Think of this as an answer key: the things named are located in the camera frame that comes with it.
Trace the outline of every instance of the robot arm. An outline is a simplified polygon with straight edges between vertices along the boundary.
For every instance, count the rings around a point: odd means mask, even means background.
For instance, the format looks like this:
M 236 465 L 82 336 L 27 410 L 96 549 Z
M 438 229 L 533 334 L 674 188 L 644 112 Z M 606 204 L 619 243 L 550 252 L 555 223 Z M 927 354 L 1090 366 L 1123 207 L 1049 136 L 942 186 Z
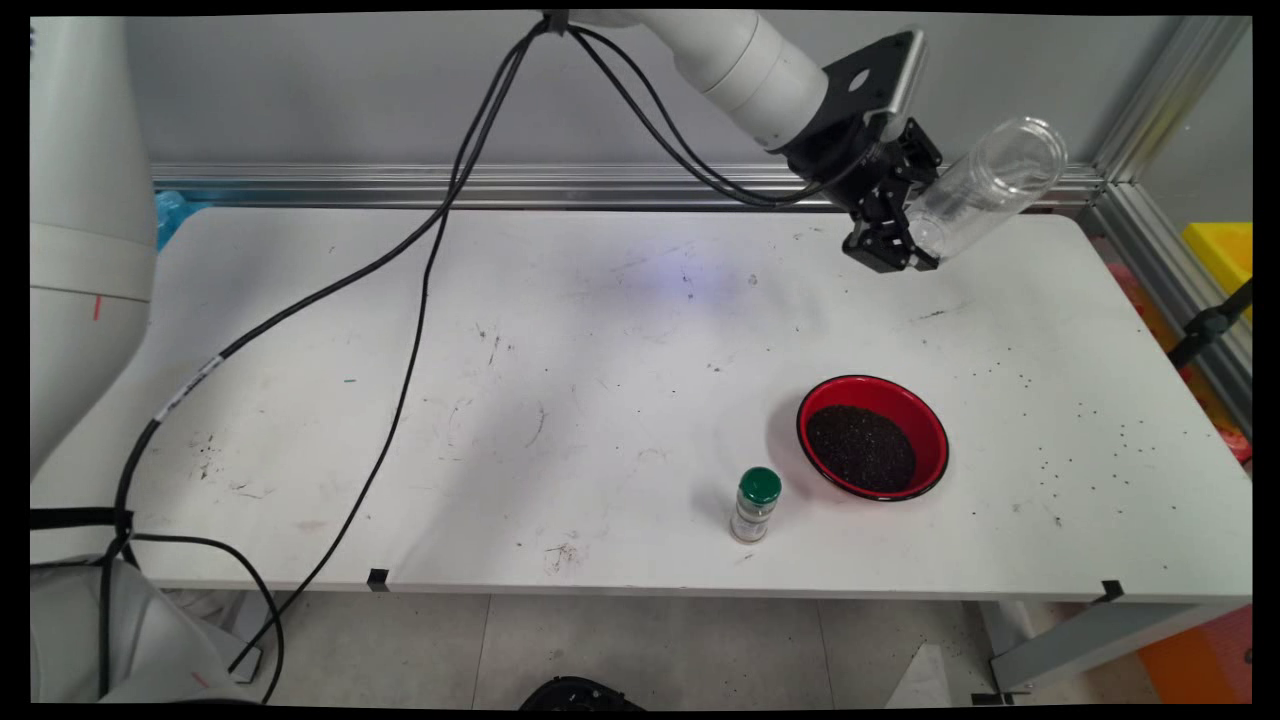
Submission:
M 881 273 L 937 268 L 904 214 L 908 195 L 932 184 L 942 163 L 906 117 L 927 56 L 922 31 L 819 68 L 755 10 L 570 10 L 568 19 L 653 31 L 686 82 L 854 218 L 846 255 Z

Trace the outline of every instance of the floor tile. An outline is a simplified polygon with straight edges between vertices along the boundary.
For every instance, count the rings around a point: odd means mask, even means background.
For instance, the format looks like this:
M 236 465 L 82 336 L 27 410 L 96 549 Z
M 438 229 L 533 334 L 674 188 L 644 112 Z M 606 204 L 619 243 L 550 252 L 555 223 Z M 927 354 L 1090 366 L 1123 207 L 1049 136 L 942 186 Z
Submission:
M 646 710 L 832 707 L 813 601 L 494 596 L 475 707 L 513 710 L 556 675 Z
M 306 593 L 285 615 L 271 705 L 468 708 L 488 603 L 475 594 Z M 266 689 L 274 664 L 271 647 L 251 697 Z
M 837 708 L 884 707 L 925 642 L 942 647 L 955 707 L 993 692 L 991 644 L 974 603 L 835 600 L 819 609 Z

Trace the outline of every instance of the black object on floor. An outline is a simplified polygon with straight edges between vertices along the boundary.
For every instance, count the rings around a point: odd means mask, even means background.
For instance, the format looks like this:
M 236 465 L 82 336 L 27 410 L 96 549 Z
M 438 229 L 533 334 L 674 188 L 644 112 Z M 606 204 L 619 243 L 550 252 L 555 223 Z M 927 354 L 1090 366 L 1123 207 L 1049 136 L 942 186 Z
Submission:
M 814 456 L 847 483 L 902 492 L 915 475 L 915 451 L 888 418 L 852 405 L 823 407 L 806 427 Z
M 521 710 L 585 710 L 588 712 L 644 712 L 622 693 L 586 678 L 552 678 L 529 696 Z

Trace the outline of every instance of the table leg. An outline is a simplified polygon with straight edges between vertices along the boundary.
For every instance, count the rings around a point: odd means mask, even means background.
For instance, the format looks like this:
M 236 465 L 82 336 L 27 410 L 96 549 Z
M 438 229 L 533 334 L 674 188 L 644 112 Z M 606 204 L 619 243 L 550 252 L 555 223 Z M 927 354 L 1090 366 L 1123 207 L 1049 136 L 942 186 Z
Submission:
M 986 607 L 983 618 L 1007 618 L 1000 607 Z M 1011 637 L 1010 628 L 996 623 L 988 628 L 991 661 L 1000 692 L 1030 691 L 1083 673 L 1121 655 L 1146 647 L 1183 630 L 1235 610 L 1235 605 L 1176 605 L 1153 602 L 1101 602 L 1039 635 L 1002 651 Z

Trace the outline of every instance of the black cable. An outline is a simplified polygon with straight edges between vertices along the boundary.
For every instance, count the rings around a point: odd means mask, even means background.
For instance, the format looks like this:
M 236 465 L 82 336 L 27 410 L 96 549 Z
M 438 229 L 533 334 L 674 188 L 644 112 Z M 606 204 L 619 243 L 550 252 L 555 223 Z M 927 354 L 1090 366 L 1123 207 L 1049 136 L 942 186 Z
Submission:
M 716 192 L 719 192 L 721 195 L 723 195 L 723 196 L 726 196 L 726 197 L 728 197 L 731 200 L 736 200 L 736 201 L 739 201 L 739 202 L 741 202 L 744 205 L 750 205 L 753 208 L 768 208 L 768 209 L 786 208 L 788 205 L 795 205 L 796 202 L 799 202 L 801 200 L 805 200 L 808 197 L 813 197 L 814 195 L 818 195 L 819 192 L 824 191 L 831 184 L 842 181 L 849 173 L 851 173 L 854 169 L 856 169 L 860 165 L 860 163 L 861 163 L 861 158 L 859 158 L 859 160 L 855 160 L 854 163 L 850 163 L 847 168 L 845 168 L 844 170 L 841 170 L 836 177 L 831 178 L 829 181 L 827 181 L 824 183 L 820 183 L 820 184 L 810 186 L 810 187 L 808 187 L 805 190 L 801 190 L 799 192 L 794 192 L 791 195 L 769 196 L 769 195 L 762 195 L 762 193 L 758 193 L 758 192 L 753 192 L 753 191 L 750 191 L 750 190 L 748 190 L 748 188 L 745 188 L 742 186 L 739 186 L 739 184 L 736 184 L 736 183 L 726 179 L 723 176 L 721 176 L 714 169 L 712 169 L 705 161 L 703 161 L 703 159 L 699 158 L 698 154 L 694 152 L 694 150 L 691 147 L 689 147 L 689 143 L 685 141 L 684 136 L 680 133 L 680 129 L 676 128 L 676 123 L 675 123 L 675 120 L 672 120 L 671 114 L 667 113 L 667 108 L 662 102 L 662 99 L 658 96 L 658 91 L 653 87 L 653 83 L 650 83 L 649 78 L 644 74 L 644 70 L 641 70 L 640 67 L 636 65 L 635 60 L 632 60 L 630 55 L 627 55 L 621 47 L 618 47 L 616 44 L 613 44 L 609 38 L 607 38 L 603 35 L 600 35 L 598 32 L 594 32 L 594 31 L 591 31 L 589 28 L 584 28 L 584 27 L 579 27 L 579 26 L 570 26 L 568 27 L 568 33 L 572 35 L 573 40 L 576 40 L 577 44 L 582 46 L 582 50 L 585 50 L 588 55 L 590 55 L 591 60 L 596 64 L 596 67 L 600 68 L 600 70 L 604 73 L 604 76 L 609 79 L 609 83 L 613 85 L 613 88 L 617 90 L 618 94 L 622 96 L 622 99 L 627 102 L 627 105 L 631 108 L 631 111 L 635 113 L 635 115 L 640 120 L 640 123 L 644 124 L 644 127 L 645 127 L 646 131 L 649 131 L 649 135 L 652 135 L 653 138 L 655 141 L 658 141 L 658 145 L 660 145 L 662 149 L 666 150 L 667 154 L 671 155 L 671 158 L 673 160 L 676 160 L 676 163 L 680 164 L 680 167 L 682 167 L 686 172 L 689 172 L 689 174 L 694 176 L 694 178 L 696 178 L 699 182 L 701 182 L 707 187 L 710 187 Z M 640 109 L 640 105 L 635 101 L 635 99 L 631 96 L 631 94 L 627 91 L 627 88 L 622 85 L 622 82 L 618 79 L 618 77 L 613 73 L 613 70 L 609 68 L 608 63 L 605 63 L 604 59 L 602 59 L 600 55 L 595 51 L 595 49 L 591 47 L 591 45 L 589 42 L 586 42 L 586 40 L 585 40 L 586 37 L 590 37 L 590 38 L 600 42 L 602 45 L 604 45 L 609 50 L 613 50 L 613 53 L 617 54 L 618 58 L 621 58 L 636 73 L 636 77 L 640 78 L 640 82 L 649 91 L 649 95 L 653 97 L 654 104 L 658 106 L 658 111 L 662 114 L 663 119 L 666 119 L 667 127 L 671 128 L 672 135 L 676 137 L 676 142 L 680 143 L 680 146 L 690 155 L 690 158 L 694 159 L 694 161 L 703 170 L 705 170 L 709 176 L 712 176 L 714 178 L 718 178 L 719 181 L 722 181 L 723 183 L 726 183 L 727 187 L 717 184 L 710 178 L 708 178 L 708 177 L 703 176 L 701 173 L 699 173 L 687 160 L 685 160 L 684 156 L 681 156 L 676 151 L 675 147 L 671 146 L 669 142 L 667 142 L 667 140 L 664 137 L 662 137 L 662 133 L 658 131 L 658 128 L 655 128 L 653 126 L 653 123 L 649 120 L 648 115 L 645 115 L 644 110 Z M 867 149 L 863 151 L 863 156 L 865 156 L 870 151 L 872 147 L 874 147 L 874 143 L 868 143 Z
M 147 425 L 143 428 L 142 434 L 138 437 L 137 442 L 133 446 L 133 450 L 129 454 L 128 460 L 125 461 L 125 466 L 124 466 L 124 470 L 122 471 L 119 484 L 116 486 L 116 497 L 115 497 L 115 505 L 114 505 L 115 512 L 116 512 L 116 538 L 113 541 L 111 546 L 108 547 L 108 551 L 104 555 L 104 559 L 105 559 L 106 562 L 104 565 L 104 573 L 102 573 L 102 579 L 101 579 L 101 594 L 100 594 L 100 598 L 101 598 L 101 602 L 100 602 L 100 647 L 99 647 L 99 651 L 100 651 L 100 657 L 99 657 L 99 689 L 100 689 L 100 694 L 106 694 L 106 692 L 108 692 L 108 689 L 110 687 L 110 666 L 109 666 L 109 664 L 110 664 L 110 655 L 109 655 L 109 630 L 108 630 L 108 625 L 109 625 L 108 619 L 110 616 L 110 612 L 109 612 L 109 602 L 110 602 L 110 568 L 111 568 L 110 560 L 114 559 L 115 553 L 118 553 L 119 550 L 120 550 L 120 547 L 124 546 L 124 542 L 125 542 L 124 538 L 128 536 L 128 530 L 125 528 L 125 510 L 124 509 L 125 509 L 125 503 L 128 501 L 128 492 L 129 492 L 129 487 L 131 487 L 132 480 L 133 480 L 133 473 L 137 469 L 138 461 L 140 461 L 143 451 L 146 450 L 147 443 L 151 441 L 151 437 L 155 434 L 156 429 L 159 429 L 160 424 L 164 421 L 165 415 L 169 411 L 172 411 L 178 405 L 178 402 L 180 402 L 182 398 L 186 397 L 186 395 L 188 395 L 192 389 L 195 389 L 195 387 L 197 384 L 200 384 L 200 382 L 202 382 L 204 378 L 207 377 L 214 369 L 216 369 L 216 366 L 221 361 L 224 361 L 227 357 L 229 357 L 230 355 L 236 354 L 237 351 L 239 351 L 241 348 L 243 348 L 246 345 L 248 345 L 250 342 L 252 342 L 255 338 L 260 337 L 262 333 L 265 333 L 266 331 L 271 329 L 273 327 L 275 327 L 276 324 L 279 324 L 284 319 L 289 318 L 291 315 L 298 313 L 300 310 L 302 310 L 302 309 L 305 309 L 305 307 L 315 304 L 316 301 L 323 300 L 323 299 L 328 297 L 329 295 L 333 295 L 334 292 L 337 292 L 337 291 L 347 287 L 348 284 L 352 284 L 356 281 L 358 281 L 358 279 L 361 279 L 361 278 L 364 278 L 364 277 L 374 273 L 375 270 L 380 269 L 383 265 L 385 265 L 390 260 L 396 259 L 399 254 L 402 254 L 404 250 L 407 250 L 428 229 L 430 229 L 438 220 L 442 220 L 444 217 L 447 217 L 449 208 L 453 205 L 454 200 L 458 196 L 458 192 L 462 190 L 462 186 L 466 183 L 466 181 L 470 177 L 472 169 L 475 168 L 476 161 L 480 158 L 480 152 L 484 149 L 484 143 L 485 143 L 485 141 L 489 137 L 489 131 L 492 129 L 493 123 L 494 123 L 494 120 L 498 117 L 498 110 L 502 108 L 502 102 L 506 99 L 507 92 L 511 88 L 511 83 L 512 83 L 512 81 L 516 77 L 516 72 L 518 70 L 520 64 L 524 61 L 525 53 L 527 51 L 530 44 L 532 42 L 532 40 L 535 37 L 538 37 L 539 35 L 547 32 L 547 27 L 548 27 L 548 20 L 544 18 L 538 24 L 535 24 L 534 28 L 530 29 L 529 33 L 525 35 L 525 37 L 521 38 L 521 41 L 517 42 L 516 46 L 511 49 L 511 51 L 507 53 L 507 56 L 503 59 L 502 64 L 498 68 L 498 72 L 494 74 L 494 78 L 493 78 L 493 81 L 489 85 L 489 90 L 485 94 L 485 97 L 484 97 L 484 101 L 480 105 L 480 109 L 476 111 L 475 119 L 471 122 L 471 126 L 467 128 L 467 133 L 466 133 L 466 137 L 463 140 L 462 146 L 458 149 L 458 156 L 454 160 L 453 172 L 452 172 L 451 179 L 449 179 L 449 190 L 445 193 L 444 200 L 442 200 L 440 206 L 417 229 L 415 229 L 399 245 L 397 245 L 394 249 L 392 249 L 390 251 L 388 251 L 387 254 L 384 254 L 379 259 L 376 259 L 372 263 L 365 265 L 364 268 L 360 268 L 358 270 L 356 270 L 356 272 L 353 272 L 353 273 L 343 277 L 342 279 L 339 279 L 339 281 L 337 281 L 337 282 L 326 286 L 326 287 L 324 287 L 324 288 L 321 288 L 321 290 L 319 290 L 319 291 L 308 295 L 307 297 L 300 300 L 298 302 L 294 302 L 289 307 L 285 307 L 280 313 L 276 313 L 275 315 L 273 315 L 268 320 L 260 323 L 257 327 L 255 327 L 250 332 L 247 332 L 243 336 L 241 336 L 239 338 L 237 338 L 225 350 L 223 350 L 219 355 L 216 355 L 214 357 L 214 360 L 211 360 L 209 364 L 206 364 L 191 380 L 188 380 L 187 384 L 183 386 L 183 388 L 179 389 L 179 392 L 174 396 L 174 398 L 170 400 L 169 404 L 155 418 L 152 418 L 147 423 Z M 494 90 L 495 87 L 498 87 L 497 95 L 495 95 L 495 90 Z M 460 172 L 460 165 L 462 164 L 461 160 L 462 160 L 463 155 L 466 154 L 466 149 L 467 149 L 468 143 L 471 142 L 472 136 L 475 136 L 475 133 L 476 133 L 476 126 L 477 124 L 480 124 L 480 129 L 479 129 L 479 136 L 475 137 L 475 141 L 476 141 L 475 149 L 471 151 L 471 155 L 467 156 L 467 161 L 466 161 L 465 167 L 462 167 L 461 172 Z M 371 487 L 372 480 L 374 480 L 374 478 L 378 474 L 378 470 L 381 468 L 383 460 L 387 457 L 387 452 L 388 452 L 388 450 L 390 447 L 390 443 L 392 443 L 392 439 L 394 438 L 394 434 L 396 434 L 396 428 L 397 428 L 397 425 L 399 423 L 399 416 L 401 416 L 401 411 L 402 411 L 403 405 L 404 405 L 404 398 L 406 398 L 406 395 L 407 395 L 407 391 L 408 391 L 408 384 L 410 384 L 410 380 L 412 378 L 412 368 L 413 368 L 413 363 L 416 361 L 416 357 L 417 357 L 417 348 L 419 348 L 419 345 L 420 345 L 420 341 L 421 341 L 421 333 L 422 333 L 422 318 L 424 318 L 422 313 L 425 313 L 425 305 L 426 305 L 426 281 L 428 281 L 428 277 L 430 275 L 431 266 L 435 263 L 436 252 L 439 251 L 440 240 L 443 238 L 443 232 L 444 232 L 444 223 L 442 222 L 440 229 L 436 233 L 435 245 L 431 249 L 431 255 L 428 259 L 426 270 L 424 272 L 422 297 L 421 297 L 421 305 L 420 305 L 419 324 L 417 324 L 417 332 L 416 332 L 416 336 L 415 336 L 413 350 L 412 350 L 412 354 L 411 354 L 411 357 L 410 357 L 408 372 L 406 373 L 406 377 L 404 377 L 404 384 L 403 384 L 403 388 L 401 391 L 399 402 L 397 405 L 396 414 L 393 416 L 392 427 L 390 427 L 390 430 L 388 433 L 387 441 L 383 445 L 381 454 L 379 455 L 378 461 L 374 465 L 374 469 L 372 469 L 372 471 L 369 475 L 369 479 L 365 480 L 365 486 L 364 486 L 364 488 L 361 488 L 360 496 L 356 500 L 356 503 L 352 507 L 351 512 L 348 514 L 346 523 L 343 523 L 343 527 L 339 530 L 338 537 L 329 546 L 329 550 L 325 552 L 324 557 L 315 566 L 315 569 L 312 569 L 312 571 L 307 575 L 307 578 L 298 587 L 298 589 L 294 592 L 294 594 L 291 596 L 283 603 L 282 611 L 285 610 L 285 609 L 288 609 L 292 605 L 292 602 L 298 597 L 298 594 L 301 594 L 302 591 L 311 583 L 311 580 L 314 580 L 315 577 L 319 575 L 320 570 L 324 568 L 324 565 L 333 556 L 334 551 L 338 548 L 338 544 L 342 542 L 342 538 L 346 536 L 347 529 L 351 527 L 351 523 L 355 519 L 356 512 L 360 510 L 360 505 L 364 502 L 364 498 L 367 495 L 369 488 Z M 248 647 L 251 647 L 255 643 L 257 643 L 262 638 L 262 635 L 266 634 L 266 632 L 271 628 L 271 625 L 278 625 L 278 615 L 275 615 L 271 619 L 269 619 L 268 623 L 264 624 L 264 626 L 253 637 L 253 639 L 250 641 L 246 644 L 244 650 L 242 650 L 241 653 L 239 653 L 239 656 L 237 656 L 236 660 L 232 662 L 230 670 L 234 670 L 236 666 L 239 665 L 239 662 L 247 655 Z
M 526 36 L 525 40 L 521 42 L 521 45 L 517 45 L 517 47 L 513 49 L 513 54 L 508 54 L 508 59 L 511 60 L 511 65 L 512 67 L 511 67 L 509 74 L 507 76 L 506 81 L 503 82 L 502 90 L 499 91 L 498 96 L 494 99 L 494 105 L 493 105 L 493 109 L 490 110 L 490 113 L 493 115 L 497 115 L 498 109 L 502 106 L 502 101 L 503 101 L 503 99 L 506 97 L 506 94 L 507 94 L 506 92 L 507 87 L 511 86 L 511 81 L 515 78 L 516 70 L 520 68 L 520 63 L 524 60 L 525 51 L 529 49 L 529 44 L 532 41 L 534 37 L 536 37 L 536 35 L 539 35 L 539 33 L 535 33 L 534 31 L 531 31 L 530 35 Z M 503 60 L 503 65 L 498 68 L 499 74 L 502 73 L 502 70 L 506 67 L 506 64 L 507 64 L 507 60 Z M 495 76 L 494 77 L 494 83 L 497 81 L 498 81 L 498 77 Z M 490 83 L 489 92 L 485 94 L 484 100 L 480 102 L 480 109 L 476 111 L 476 120 L 479 120 L 481 113 L 484 113 L 485 108 L 489 105 L 490 96 L 493 96 L 493 83 Z M 462 138 L 461 147 L 458 147 L 458 154 L 457 154 L 457 156 L 453 160 L 453 170 L 449 174 L 449 187 L 451 188 L 454 187 L 454 183 L 460 182 L 460 178 L 458 178 L 458 165 L 462 161 L 462 155 L 466 152 L 467 145 L 471 142 L 471 136 L 472 136 L 472 132 L 475 131 L 475 124 L 476 124 L 475 122 L 471 123 L 471 127 L 467 129 L 467 135 Z M 484 142 L 484 136 L 483 135 L 481 135 L 480 138 L 477 138 L 477 142 L 479 143 Z M 365 500 L 365 493 L 369 492 L 369 488 L 370 488 L 370 486 L 374 482 L 374 477 L 378 474 L 379 468 L 381 468 L 381 465 L 383 465 L 383 460 L 387 457 L 387 452 L 390 450 L 392 439 L 396 437 L 396 428 L 399 425 L 401 411 L 403 410 L 403 407 L 404 407 L 404 400 L 408 396 L 410 380 L 413 377 L 413 365 L 417 363 L 417 350 L 419 350 L 419 345 L 422 341 L 422 324 L 424 324 L 424 319 L 426 316 L 428 281 L 431 277 L 431 268 L 435 265 L 435 256 L 436 256 L 436 254 L 440 250 L 440 241 L 444 238 L 444 227 L 445 227 L 447 219 L 448 219 L 448 211 L 445 210 L 445 213 L 440 217 L 440 225 L 439 225 L 439 229 L 435 233 L 435 242 L 431 245 L 431 255 L 428 258 L 428 260 L 426 260 L 426 269 L 422 273 L 422 293 L 421 293 L 421 300 L 420 300 L 419 310 L 417 310 L 417 328 L 416 328 L 416 331 L 413 333 L 413 348 L 410 351 L 408 369 L 404 372 L 404 383 L 401 386 L 399 400 L 396 404 L 396 414 L 392 418 L 392 425 L 390 425 L 390 429 L 387 433 L 387 441 L 383 443 L 383 451 L 378 455 L 378 461 L 374 464 L 374 469 L 369 474 L 369 479 L 365 480 L 365 487 L 360 491 L 360 497 L 356 498 L 356 505 L 352 506 L 351 512 L 347 515 L 347 520 L 343 523 L 342 528 L 338 530 L 338 536 L 334 538 L 333 543 L 329 546 L 329 550 L 325 552 L 324 557 L 320 559 L 320 562 L 316 564 L 316 566 L 311 570 L 311 573 L 306 577 L 306 579 L 302 580 L 302 584 L 298 585 L 298 589 L 294 591 L 294 593 L 292 596 L 289 596 L 288 600 L 284 601 L 284 605 L 280 609 L 282 612 L 284 610 L 288 610 L 289 606 L 293 603 L 293 601 L 302 594 L 302 591 L 305 591 L 307 588 L 307 585 L 311 584 L 311 580 L 314 580 L 316 578 L 316 575 L 320 574 L 320 570 L 324 569 L 325 564 L 329 562 L 329 559 L 333 556 L 334 551 L 338 550 L 338 543 L 340 543 L 342 538 L 347 534 L 347 528 L 349 528 L 351 523 L 355 520 L 356 514 L 360 510 L 360 505 Z M 241 650 L 241 652 L 236 657 L 236 660 L 232 661 L 230 667 L 233 670 L 236 669 L 237 665 L 239 665 L 239 662 L 244 659 L 244 656 L 248 655 L 248 648 L 251 646 L 253 646 L 259 639 L 261 639 L 262 635 L 266 634 L 266 632 L 270 629 L 270 626 L 271 626 L 271 620 L 268 620 L 266 624 L 264 624 L 262 628 L 259 629 L 257 634 L 255 634 L 253 638 L 244 646 L 244 648 Z
M 151 533 L 134 533 L 133 541 L 146 541 L 146 542 L 178 542 L 188 544 L 205 544 L 209 547 L 216 547 L 223 552 L 230 553 L 239 564 L 248 570 L 248 574 L 253 578 L 253 584 L 257 585 L 257 591 L 262 593 L 262 600 L 266 601 L 266 607 L 271 612 L 271 619 L 275 620 L 275 671 L 271 673 L 271 683 L 266 685 L 266 692 L 262 693 L 262 705 L 266 705 L 271 700 L 271 694 L 275 692 L 276 683 L 280 682 L 280 670 L 284 669 L 284 625 L 280 624 L 280 610 L 275 607 L 275 598 L 271 597 L 271 591 L 266 588 L 266 583 L 262 582 L 262 577 L 257 574 L 257 570 L 248 561 L 247 557 L 241 555 L 234 547 L 218 541 L 211 541 L 206 538 L 196 538 L 189 536 L 156 536 Z
M 694 164 L 696 164 L 699 168 L 701 168 L 703 172 L 705 172 L 708 176 L 716 178 L 717 181 L 724 183 L 724 186 L 728 187 L 730 190 L 737 191 L 741 195 L 745 195 L 745 196 L 751 197 L 754 200 L 759 200 L 762 202 L 788 202 L 788 201 L 792 201 L 791 196 L 771 196 L 771 195 L 762 195 L 762 193 L 754 192 L 754 191 L 751 191 L 749 188 L 745 188 L 745 187 L 735 183 L 733 181 L 731 181 L 731 179 L 726 178 L 724 176 L 719 174 L 718 172 L 716 172 L 716 169 L 712 168 L 710 165 L 708 165 L 705 161 L 703 161 L 703 159 L 698 156 L 698 152 L 694 152 L 694 149 L 690 147 L 689 142 L 685 141 L 685 136 L 680 133 L 680 129 L 676 127 L 676 122 L 671 119 L 671 114 L 667 111 L 667 106 L 666 106 L 666 104 L 663 104 L 662 97 L 658 96 L 658 91 L 653 87 L 653 83 L 649 82 L 649 76 L 644 74 L 644 70 L 640 69 L 640 65 L 637 65 L 635 63 L 635 60 L 632 60 L 631 56 L 626 54 L 626 51 L 623 51 L 621 47 L 618 47 L 608 37 L 605 37 L 605 36 L 603 36 L 603 35 L 600 35 L 600 33 L 598 33 L 598 32 L 595 32 L 595 31 L 593 31 L 590 28 L 579 27 L 579 26 L 571 26 L 568 28 L 568 32 L 572 33 L 573 37 L 575 37 L 575 40 L 577 40 L 580 44 L 582 44 L 582 40 L 581 40 L 580 36 L 585 36 L 585 37 L 590 37 L 591 40 L 595 40 L 600 45 L 604 45 L 609 50 L 613 50 L 613 54 L 617 55 L 618 58 L 621 58 L 622 61 L 625 61 L 631 68 L 631 72 L 634 72 L 636 74 L 636 78 L 639 78 L 640 82 L 644 85 L 645 90 L 649 91 L 649 97 L 653 99 L 654 105 L 658 108 L 658 113 L 662 114 L 663 120 L 667 122 L 667 127 L 671 128 L 671 135 L 676 138 L 676 142 L 680 143 L 680 147 L 684 149 L 684 151 L 689 155 L 689 158 L 694 161 Z M 809 196 L 805 195 L 803 197 L 796 197 L 794 201 L 804 200 L 805 197 L 809 197 Z

